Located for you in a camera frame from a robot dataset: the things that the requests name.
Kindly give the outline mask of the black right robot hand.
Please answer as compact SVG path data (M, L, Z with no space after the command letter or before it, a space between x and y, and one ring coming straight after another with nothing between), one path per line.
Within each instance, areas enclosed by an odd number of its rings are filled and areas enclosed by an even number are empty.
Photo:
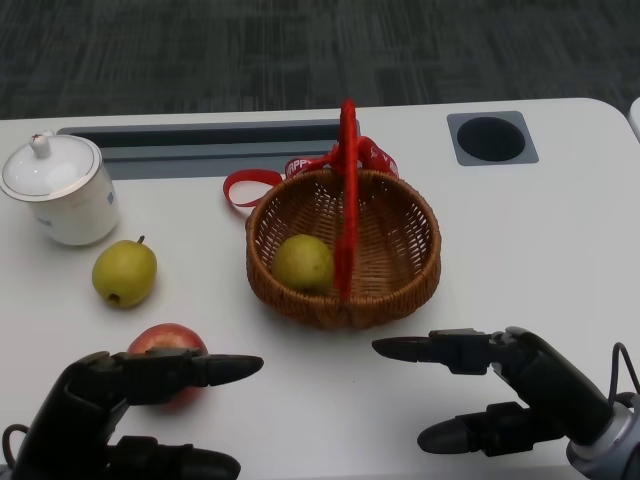
M425 429L417 443L427 453L501 456L562 437L589 446L614 416L607 398L581 371L525 329L436 330L426 337L378 339L372 347L389 359L438 363L458 375L493 369L517 393L518 402L492 404Z

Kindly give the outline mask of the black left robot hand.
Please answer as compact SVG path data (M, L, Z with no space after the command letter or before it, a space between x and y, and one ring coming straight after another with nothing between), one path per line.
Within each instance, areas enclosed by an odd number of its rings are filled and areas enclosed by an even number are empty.
M198 348L106 351L69 365L58 377L25 438L8 457L6 479L235 479L233 457L149 436L109 440L132 406L167 404L188 387L228 384L257 373L262 358L207 354Z

